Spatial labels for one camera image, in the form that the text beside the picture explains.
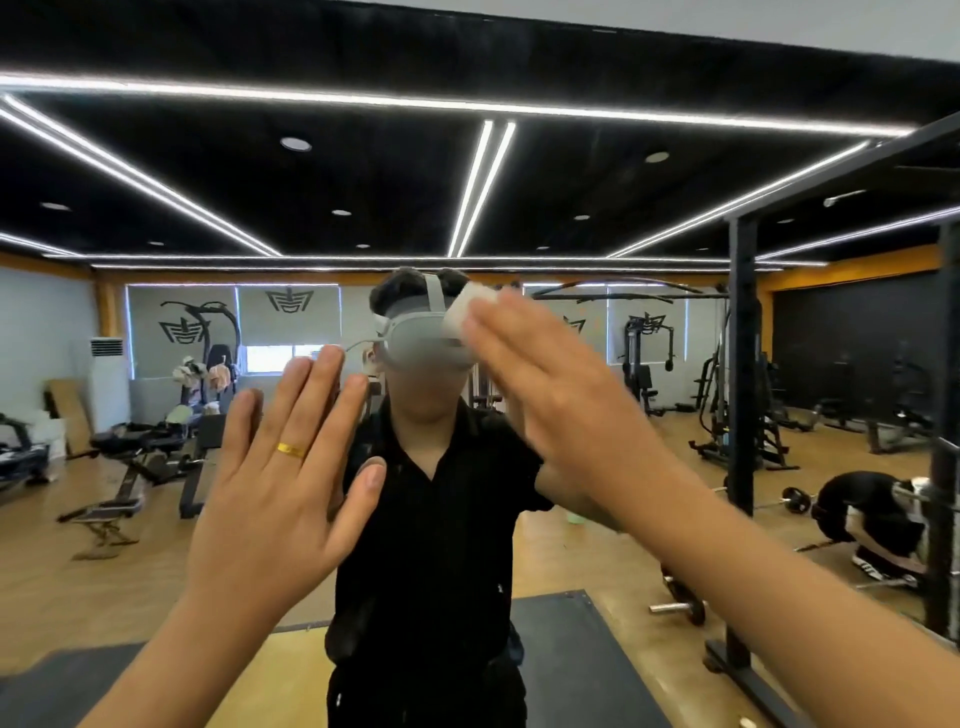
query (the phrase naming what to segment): black metal frame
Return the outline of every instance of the black metal frame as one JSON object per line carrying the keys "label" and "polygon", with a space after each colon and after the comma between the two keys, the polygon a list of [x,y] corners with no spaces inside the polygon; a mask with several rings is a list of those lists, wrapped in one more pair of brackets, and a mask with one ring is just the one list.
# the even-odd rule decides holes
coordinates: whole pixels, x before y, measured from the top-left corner
{"label": "black metal frame", "polygon": [[[933,122],[909,136],[874,146],[809,177],[798,180],[728,213],[731,245],[731,503],[748,516],[754,510],[754,437],[756,401],[756,231],[761,217],[814,196],[838,183],[905,161],[922,148],[960,141],[960,112]],[[930,552],[927,572],[926,627],[957,640],[954,599],[953,507],[957,500],[960,454],[960,216],[941,228],[940,282],[945,315],[945,354],[939,373],[940,437],[933,454],[930,505]],[[705,665],[725,672],[775,726],[807,726],[751,667],[751,652],[730,627],[725,642],[708,641]]]}

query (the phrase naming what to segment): man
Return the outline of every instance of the man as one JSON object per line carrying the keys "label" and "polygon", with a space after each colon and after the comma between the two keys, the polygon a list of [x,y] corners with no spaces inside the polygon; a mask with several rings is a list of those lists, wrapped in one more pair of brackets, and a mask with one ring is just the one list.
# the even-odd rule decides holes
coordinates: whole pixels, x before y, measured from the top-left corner
{"label": "man", "polygon": [[922,495],[929,478],[900,480],[857,471],[824,485],[811,515],[833,541],[857,542],[853,563],[877,581],[926,572],[926,519]]}
{"label": "man", "polygon": [[[462,399],[469,360],[450,356],[457,342],[425,332],[467,282],[457,271],[425,277],[403,268],[371,292],[381,334],[399,332],[402,321],[423,338],[388,333],[375,345],[386,398],[358,426],[348,456],[345,487],[371,458],[386,461],[387,475],[337,573],[326,637],[336,665],[331,728],[525,725],[522,646],[510,624],[516,518],[556,503],[613,526],[508,418]],[[522,428],[517,408],[508,409]]]}

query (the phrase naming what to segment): white vr headset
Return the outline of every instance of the white vr headset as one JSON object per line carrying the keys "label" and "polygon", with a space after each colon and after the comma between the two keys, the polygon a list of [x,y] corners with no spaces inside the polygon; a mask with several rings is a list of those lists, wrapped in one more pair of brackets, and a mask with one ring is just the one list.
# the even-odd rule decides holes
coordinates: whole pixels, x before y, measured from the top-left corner
{"label": "white vr headset", "polygon": [[424,365],[469,369],[474,359],[459,338],[451,335],[444,316],[455,299],[444,296],[440,279],[432,273],[420,273],[426,282],[426,296],[411,296],[394,303],[384,315],[373,314],[377,338],[360,344],[379,344],[377,353],[397,369]]}

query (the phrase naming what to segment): hand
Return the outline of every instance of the hand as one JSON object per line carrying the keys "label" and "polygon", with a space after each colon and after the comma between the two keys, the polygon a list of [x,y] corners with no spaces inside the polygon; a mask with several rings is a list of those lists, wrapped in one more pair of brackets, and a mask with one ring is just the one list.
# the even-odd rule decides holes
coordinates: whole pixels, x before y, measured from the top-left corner
{"label": "hand", "polygon": [[637,451],[657,435],[607,363],[548,308],[503,290],[496,303],[471,302],[464,335],[522,403],[521,434],[544,460],[601,503],[608,484],[636,478]]}
{"label": "hand", "polygon": [[[324,347],[316,362],[293,359],[259,426],[260,392],[243,391],[230,405],[216,481],[187,559],[186,595],[205,608],[249,608],[276,624],[356,545],[386,470],[381,463],[361,470],[328,519],[367,392],[367,378],[352,375],[333,403],[343,363],[338,347]],[[279,443],[305,457],[279,451]]]}

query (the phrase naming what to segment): white wall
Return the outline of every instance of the white wall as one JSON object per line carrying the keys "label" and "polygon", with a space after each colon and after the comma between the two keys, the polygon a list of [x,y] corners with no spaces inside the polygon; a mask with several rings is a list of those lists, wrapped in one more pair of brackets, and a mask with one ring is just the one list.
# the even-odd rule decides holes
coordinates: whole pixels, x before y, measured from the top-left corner
{"label": "white wall", "polygon": [[0,268],[0,412],[27,417],[45,380],[83,376],[97,329],[92,282]]}
{"label": "white wall", "polygon": [[960,61],[957,0],[377,0],[691,36]]}

